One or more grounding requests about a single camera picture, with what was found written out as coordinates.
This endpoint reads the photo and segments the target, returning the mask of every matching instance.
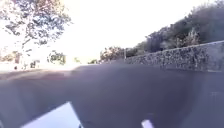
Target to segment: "asphalt road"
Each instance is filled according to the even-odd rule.
[[[85,128],[223,128],[224,74],[94,65],[0,80],[0,119],[18,128],[71,101]]]

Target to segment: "foliage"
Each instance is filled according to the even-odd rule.
[[[74,58],[74,62],[75,63],[81,63],[81,61],[77,57]]]
[[[98,63],[98,60],[97,59],[93,59],[90,62],[88,62],[88,64],[97,64],[97,63]]]
[[[124,49],[121,47],[109,47],[105,48],[104,51],[100,53],[100,59],[109,61],[124,58]]]
[[[61,0],[3,0],[0,20],[4,21],[2,29],[17,37],[15,43],[22,48],[29,42],[54,42],[71,22]]]
[[[58,53],[57,51],[53,50],[49,54],[48,62],[59,62],[59,64],[64,65],[66,63],[66,56],[63,53]]]
[[[185,18],[146,36],[146,41],[128,50],[127,57],[224,40],[223,14],[223,0],[203,4]],[[116,52],[105,51],[101,52],[102,60],[119,59],[123,55],[121,48]]]

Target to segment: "white paper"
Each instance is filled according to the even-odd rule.
[[[143,128],[154,128],[152,123],[149,120],[143,120],[142,121],[142,127]]]
[[[79,128],[81,125],[68,102],[21,128]]]

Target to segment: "retaining wall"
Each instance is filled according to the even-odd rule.
[[[165,50],[110,63],[144,64],[168,69],[224,71],[224,41]]]

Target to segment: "bright sky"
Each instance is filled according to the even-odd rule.
[[[146,35],[183,18],[208,0],[65,0],[75,25],[63,51],[96,57],[107,46],[133,47]]]

